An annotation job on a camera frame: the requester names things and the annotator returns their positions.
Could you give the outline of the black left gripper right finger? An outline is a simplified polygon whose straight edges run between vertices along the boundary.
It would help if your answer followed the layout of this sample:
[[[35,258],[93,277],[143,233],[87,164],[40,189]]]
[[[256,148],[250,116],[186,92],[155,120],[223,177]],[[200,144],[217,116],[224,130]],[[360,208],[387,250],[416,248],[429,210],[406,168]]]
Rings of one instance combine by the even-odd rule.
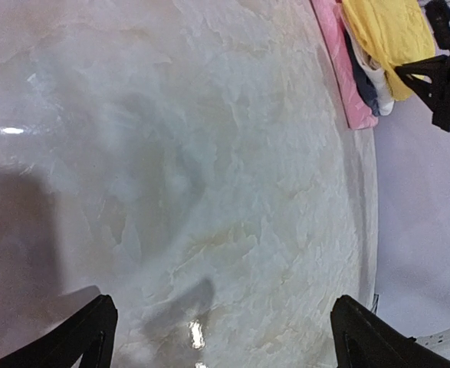
[[[450,360],[404,337],[349,295],[335,301],[330,322],[338,367],[450,367]]]

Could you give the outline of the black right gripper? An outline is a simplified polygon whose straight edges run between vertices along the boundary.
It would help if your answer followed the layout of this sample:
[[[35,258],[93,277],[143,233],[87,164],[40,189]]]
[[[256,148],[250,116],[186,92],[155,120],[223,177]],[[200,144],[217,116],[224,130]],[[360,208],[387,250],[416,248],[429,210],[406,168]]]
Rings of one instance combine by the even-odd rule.
[[[450,55],[395,67],[401,81],[432,111],[432,124],[450,132]]]

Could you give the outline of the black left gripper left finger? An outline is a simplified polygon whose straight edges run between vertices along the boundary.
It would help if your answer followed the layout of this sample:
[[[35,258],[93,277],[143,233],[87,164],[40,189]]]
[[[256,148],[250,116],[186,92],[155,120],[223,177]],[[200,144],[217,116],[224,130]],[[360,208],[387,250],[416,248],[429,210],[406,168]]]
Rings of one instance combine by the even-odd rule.
[[[0,358],[0,367],[109,367],[118,311],[100,294],[43,337]]]

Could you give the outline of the white t-shirt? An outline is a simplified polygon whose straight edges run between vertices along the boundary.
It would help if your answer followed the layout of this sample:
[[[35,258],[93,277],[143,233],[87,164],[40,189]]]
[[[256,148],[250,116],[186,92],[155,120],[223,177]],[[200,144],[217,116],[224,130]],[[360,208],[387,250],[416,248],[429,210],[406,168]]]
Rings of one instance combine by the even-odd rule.
[[[385,117],[390,115],[393,111],[395,100],[390,93],[385,71],[361,48],[359,42],[352,35],[352,32],[349,30],[347,32],[350,36],[358,63],[364,69],[376,89],[380,116]]]

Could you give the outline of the yellow garment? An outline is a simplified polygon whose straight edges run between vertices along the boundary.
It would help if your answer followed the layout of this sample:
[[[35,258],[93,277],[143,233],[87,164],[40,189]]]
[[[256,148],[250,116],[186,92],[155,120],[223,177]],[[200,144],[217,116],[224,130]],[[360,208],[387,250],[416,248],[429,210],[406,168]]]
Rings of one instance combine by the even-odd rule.
[[[417,1],[343,1],[344,16],[361,48],[386,72],[394,100],[413,95],[397,75],[403,64],[433,58],[435,43]]]

